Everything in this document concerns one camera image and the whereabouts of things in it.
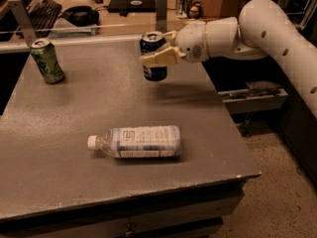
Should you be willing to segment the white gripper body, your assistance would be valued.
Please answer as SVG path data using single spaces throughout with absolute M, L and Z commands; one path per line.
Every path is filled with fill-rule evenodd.
M 191 23 L 183 27 L 176 36 L 176 45 L 185 53 L 188 62 L 206 61 L 209 56 L 206 48 L 204 22 Z

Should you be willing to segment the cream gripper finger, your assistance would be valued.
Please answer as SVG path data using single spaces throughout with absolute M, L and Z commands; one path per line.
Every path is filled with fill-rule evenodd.
M 169 31 L 163 34 L 166 42 L 173 47 L 177 46 L 176 43 L 176 37 L 177 37 L 177 31 Z
M 179 47 L 168 47 L 161 51 L 146 54 L 140 57 L 142 65 L 146 67 L 161 67 L 177 64 L 186 53 L 182 52 Z

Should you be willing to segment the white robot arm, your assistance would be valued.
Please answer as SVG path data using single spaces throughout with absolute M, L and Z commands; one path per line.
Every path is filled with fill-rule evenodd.
M 317 117 L 317 48 L 273 1 L 252 0 L 237 18 L 191 22 L 163 36 L 166 43 L 162 47 L 141 56 L 145 67 L 169 66 L 180 60 L 257 60 L 269 56 Z

